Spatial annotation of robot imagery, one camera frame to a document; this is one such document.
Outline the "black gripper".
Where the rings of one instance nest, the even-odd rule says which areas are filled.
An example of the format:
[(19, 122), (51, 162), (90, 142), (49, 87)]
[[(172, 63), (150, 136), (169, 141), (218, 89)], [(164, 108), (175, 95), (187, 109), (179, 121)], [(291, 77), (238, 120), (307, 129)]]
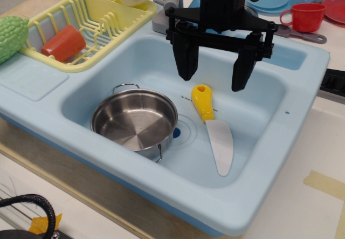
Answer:
[(273, 53), (278, 26), (250, 15), (245, 0), (200, 0), (196, 8), (169, 8), (167, 40), (172, 44), (179, 76), (189, 81), (198, 68), (199, 47), (238, 53), (232, 91), (245, 88), (257, 61)]

